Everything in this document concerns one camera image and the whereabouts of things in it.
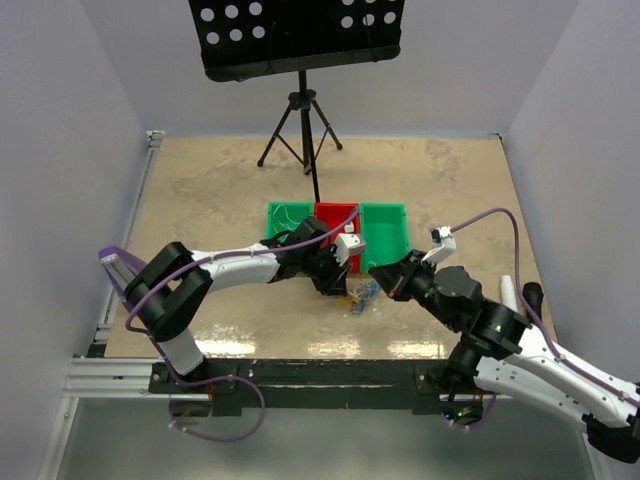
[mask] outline beige table surface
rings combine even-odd
[[[429,230],[455,225],[494,206],[511,209],[521,227],[522,282],[539,281],[502,146],[493,139],[341,139],[318,159],[325,202],[406,205],[413,248],[428,250]],[[168,242],[195,250],[246,247],[265,234],[271,201],[313,201],[311,178],[279,142],[264,168],[264,138],[168,138],[150,181],[130,250],[150,260]],[[300,151],[300,142],[292,141]],[[463,265],[500,300],[500,276],[513,272],[513,233],[506,216],[489,217],[456,235]],[[349,285],[358,279],[349,280]],[[551,319],[545,307],[547,325]],[[156,357],[117,312],[106,356]],[[209,356],[283,358],[445,358],[457,342],[417,303],[378,295],[360,316],[316,293],[309,279],[243,285],[207,297],[191,329]]]

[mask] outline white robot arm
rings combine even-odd
[[[434,247],[370,274],[390,298],[414,299],[454,332],[454,348],[440,382],[455,393],[473,384],[559,415],[589,435],[607,455],[640,456],[640,388],[614,377],[553,342],[540,325],[486,299],[462,267],[436,271],[456,250],[450,227],[432,231]]]

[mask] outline music stand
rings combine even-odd
[[[319,202],[317,154],[327,133],[338,150],[342,144],[320,109],[316,92],[307,88],[306,71],[397,57],[404,0],[189,0],[189,5],[209,79],[241,82],[298,72],[298,91],[289,95],[287,109],[258,166],[280,139],[302,164],[304,173],[311,173]],[[318,152],[313,148],[311,107],[325,126]],[[302,158],[280,136],[287,117],[297,110]]]

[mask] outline black metal bar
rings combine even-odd
[[[216,358],[206,362],[211,376],[233,374],[251,380],[264,394],[269,408],[393,409],[439,414],[440,395],[447,393],[429,375],[441,369],[445,360]],[[176,385],[164,363],[154,364],[152,371],[152,394],[206,393],[205,387]],[[242,408],[258,406],[255,392],[246,385],[235,381],[216,384],[216,415],[239,415]]]
[[[322,120],[322,123],[324,123],[325,128],[329,131],[329,135],[331,135],[331,138],[333,138],[333,141],[336,143],[336,148],[338,150],[342,150],[342,144],[340,143],[340,140],[338,140],[338,137],[333,131],[333,128],[331,128],[331,124],[329,123],[329,120],[327,120],[327,117],[324,116],[324,113],[322,112],[320,105],[318,105],[318,102],[315,99],[313,100],[312,104],[313,104],[313,108],[316,109],[316,113],[320,117],[320,120]]]
[[[316,158],[313,151],[313,135],[311,133],[311,120],[309,118],[309,109],[300,109],[300,117],[302,119],[302,153],[304,159],[304,167],[311,166],[311,177],[313,179],[313,194],[316,203],[320,202],[320,187],[318,186],[318,172],[316,169]]]
[[[282,138],[280,135],[278,135],[278,139],[282,143],[284,143],[284,146],[287,147],[287,149],[293,154],[293,156],[298,159],[298,161],[302,164],[302,166],[304,166],[304,161],[300,158],[300,155],[298,155],[296,151],[293,148],[291,148],[291,145],[289,145],[287,141],[284,138]]]
[[[280,119],[280,122],[276,127],[275,132],[273,132],[273,135],[271,135],[271,139],[267,144],[267,148],[264,149],[264,152],[262,153],[260,160],[258,160],[259,167],[264,165],[264,159],[267,158],[267,155],[269,154],[269,150],[271,150],[271,147],[273,146],[273,143],[276,141],[276,138],[280,136],[280,130],[282,130],[282,127],[284,126],[284,123],[287,121],[287,118],[289,118],[290,113],[291,113],[291,105],[288,105],[287,109],[284,111],[284,115],[282,115],[282,118]]]
[[[322,149],[322,145],[324,144],[324,139],[327,138],[327,129],[324,129],[324,134],[322,135],[322,140],[320,140],[320,145],[318,145],[318,150],[316,150],[316,158],[320,155],[320,150]]]
[[[307,71],[301,70],[298,72],[298,86],[300,95],[304,95],[307,91]]]

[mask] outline white wall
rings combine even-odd
[[[296,89],[295,74],[209,81],[186,1],[81,1],[147,128],[270,134]],[[407,0],[400,57],[314,71],[309,84],[340,133],[505,131],[577,4]]]
[[[3,2],[0,66],[0,477],[23,480],[95,329],[144,131],[77,0]]]
[[[560,340],[639,381],[640,3],[582,0],[507,134]],[[640,467],[617,464],[617,479]]]

